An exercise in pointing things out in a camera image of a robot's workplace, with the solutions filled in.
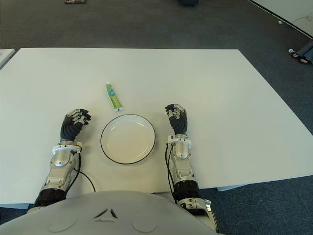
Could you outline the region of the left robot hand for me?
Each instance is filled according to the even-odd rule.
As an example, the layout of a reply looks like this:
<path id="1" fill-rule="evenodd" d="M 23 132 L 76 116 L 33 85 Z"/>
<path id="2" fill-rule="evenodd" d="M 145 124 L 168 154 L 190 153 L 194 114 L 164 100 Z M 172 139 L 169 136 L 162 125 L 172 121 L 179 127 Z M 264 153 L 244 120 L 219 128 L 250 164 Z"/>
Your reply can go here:
<path id="1" fill-rule="evenodd" d="M 84 125 L 88 125 L 91 115 L 88 110 L 74 109 L 64 117 L 61 130 L 60 141 L 75 141 Z"/>

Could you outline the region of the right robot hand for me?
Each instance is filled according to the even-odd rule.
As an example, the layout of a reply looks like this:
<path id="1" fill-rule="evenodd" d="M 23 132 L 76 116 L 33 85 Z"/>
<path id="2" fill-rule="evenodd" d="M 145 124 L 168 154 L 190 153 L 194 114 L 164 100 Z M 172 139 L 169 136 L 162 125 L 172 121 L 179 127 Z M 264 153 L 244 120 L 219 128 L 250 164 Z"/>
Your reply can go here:
<path id="1" fill-rule="evenodd" d="M 188 120 L 186 110 L 179 104 L 169 104 L 165 107 L 169 122 L 176 135 L 186 135 Z"/>

